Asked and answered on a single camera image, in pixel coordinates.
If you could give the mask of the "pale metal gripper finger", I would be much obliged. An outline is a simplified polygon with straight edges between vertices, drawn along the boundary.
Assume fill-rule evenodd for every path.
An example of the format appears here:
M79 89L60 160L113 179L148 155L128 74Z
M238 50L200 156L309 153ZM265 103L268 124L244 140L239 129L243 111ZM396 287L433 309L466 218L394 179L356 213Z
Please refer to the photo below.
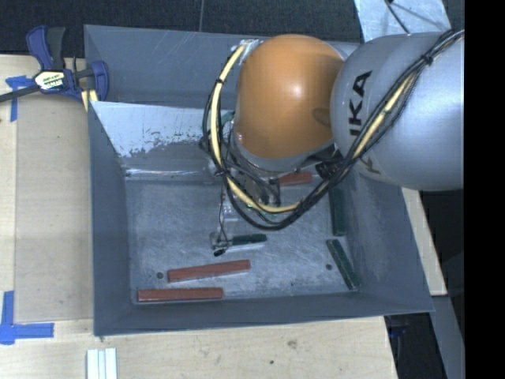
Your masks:
M234 207L228 202L223 202L219 207L219 222L236 223L237 221L239 221L239 215Z
M227 250L233 245L233 235L224 224L218 225L209 238L213 250Z

